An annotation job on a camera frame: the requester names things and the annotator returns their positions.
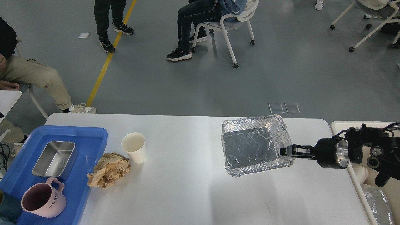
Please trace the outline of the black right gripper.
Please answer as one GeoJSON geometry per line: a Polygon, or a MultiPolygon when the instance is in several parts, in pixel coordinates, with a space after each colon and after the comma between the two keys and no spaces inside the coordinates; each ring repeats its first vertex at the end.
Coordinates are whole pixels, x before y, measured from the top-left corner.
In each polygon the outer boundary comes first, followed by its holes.
{"type": "Polygon", "coordinates": [[[280,148],[281,156],[314,160],[323,168],[346,169],[349,165],[348,144],[337,138],[320,139],[312,148],[310,145],[292,144],[280,148]]]}

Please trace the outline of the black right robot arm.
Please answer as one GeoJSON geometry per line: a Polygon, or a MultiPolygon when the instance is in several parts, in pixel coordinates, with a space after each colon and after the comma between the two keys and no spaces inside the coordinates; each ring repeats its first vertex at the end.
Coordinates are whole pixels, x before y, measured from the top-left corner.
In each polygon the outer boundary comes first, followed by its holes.
{"type": "Polygon", "coordinates": [[[281,148],[281,156],[316,160],[322,168],[346,169],[350,163],[361,164],[363,147],[369,147],[366,160],[369,168],[378,172],[375,184],[383,187],[389,178],[400,179],[400,139],[394,134],[399,122],[385,127],[349,127],[331,138],[318,140],[315,146],[292,144],[281,148]]]}

